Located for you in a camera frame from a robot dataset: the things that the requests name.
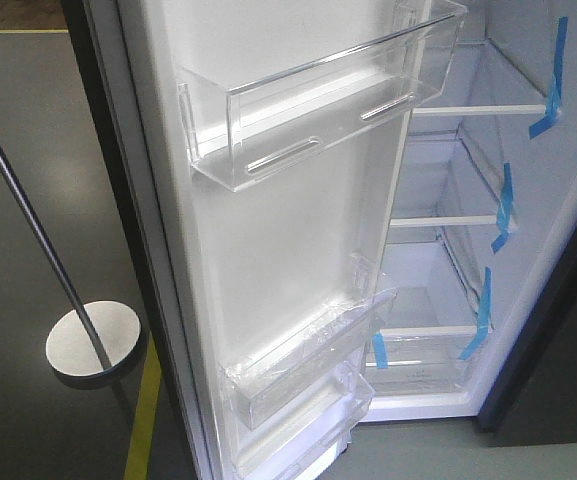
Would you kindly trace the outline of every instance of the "refrigerator door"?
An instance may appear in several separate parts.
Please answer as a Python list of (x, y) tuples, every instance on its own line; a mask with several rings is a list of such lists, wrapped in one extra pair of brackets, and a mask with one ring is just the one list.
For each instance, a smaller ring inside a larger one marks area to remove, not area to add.
[(395, 296), (379, 265), (408, 110), (441, 91), (465, 9), (212, 3), (87, 7), (120, 134), (111, 21), (130, 57), (150, 171), (124, 151), (124, 173), (138, 215), (141, 175), (156, 189), (169, 264), (150, 275), (168, 292), (170, 271), (182, 313), (161, 309), (159, 344), (193, 389), (198, 473), (315, 478), (374, 394), (364, 344)]

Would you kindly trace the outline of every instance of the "glass shelf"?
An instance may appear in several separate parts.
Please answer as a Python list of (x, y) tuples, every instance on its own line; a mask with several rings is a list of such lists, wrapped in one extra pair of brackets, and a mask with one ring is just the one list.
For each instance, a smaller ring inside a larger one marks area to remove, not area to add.
[(545, 103), (542, 92), (490, 41), (458, 43), (442, 95), (415, 109), (410, 130), (454, 131), (466, 119), (497, 115), (538, 118)]
[(496, 227), (395, 230), (398, 243), (386, 247), (382, 264), (397, 290), (380, 329), (388, 367), (377, 368), (371, 344), (366, 379), (379, 396), (461, 391), (477, 361), (478, 350), (467, 360), (459, 356), (477, 334), (482, 275)]
[(498, 198), (460, 139), (411, 139), (390, 226), (494, 225)]

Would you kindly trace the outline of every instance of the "refrigerator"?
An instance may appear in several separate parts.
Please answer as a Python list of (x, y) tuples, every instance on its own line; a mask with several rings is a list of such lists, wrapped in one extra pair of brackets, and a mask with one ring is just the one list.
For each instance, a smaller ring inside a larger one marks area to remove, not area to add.
[(478, 415), (577, 225), (577, 2), (74, 3), (198, 478)]

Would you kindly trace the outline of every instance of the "plastic bin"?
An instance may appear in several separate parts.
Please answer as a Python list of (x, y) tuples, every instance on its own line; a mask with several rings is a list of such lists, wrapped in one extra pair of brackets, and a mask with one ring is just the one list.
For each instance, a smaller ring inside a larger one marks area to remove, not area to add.
[(367, 413), (374, 390), (354, 363), (344, 361), (320, 372), (309, 388), (260, 430), (249, 431), (238, 423), (232, 457), (237, 478), (295, 478), (357, 424)]
[(366, 380), (377, 395), (459, 392), (475, 357), (460, 360), (473, 335), (384, 336), (388, 368), (377, 368), (372, 346), (366, 355)]
[[(284, 70), (217, 78), (180, 68), (192, 166), (237, 191), (440, 93), (466, 8), (403, 0), (391, 9), (378, 29), (384, 35), (355, 44), (340, 38), (327, 55), (299, 55), (306, 60)], [(320, 40), (315, 26), (301, 33), (313, 45)]]
[(361, 349), (383, 326), (394, 290), (379, 293), (368, 304), (335, 307), (261, 359), (223, 371), (231, 408), (254, 430), (304, 389)]

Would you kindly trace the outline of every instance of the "shelf handle slot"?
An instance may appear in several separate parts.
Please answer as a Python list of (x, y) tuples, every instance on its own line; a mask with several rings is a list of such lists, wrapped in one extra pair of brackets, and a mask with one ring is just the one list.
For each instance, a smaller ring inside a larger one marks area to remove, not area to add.
[(265, 168), (274, 165), (276, 163), (282, 162), (294, 155), (299, 155), (307, 150), (311, 150), (317, 146), (321, 145), (321, 140), (317, 137), (310, 137), (306, 140), (299, 142), (295, 145), (291, 145), (277, 152), (266, 155), (265, 157), (250, 162), (246, 166), (246, 171), (249, 174), (255, 174)]
[(370, 122), (377, 117), (381, 117), (382, 115), (391, 112), (399, 107), (407, 105), (415, 100), (415, 94), (413, 92), (408, 92), (400, 97), (391, 100), (390, 102), (384, 103), (378, 107), (375, 107), (367, 112), (364, 112), (360, 115), (360, 118), (364, 122)]

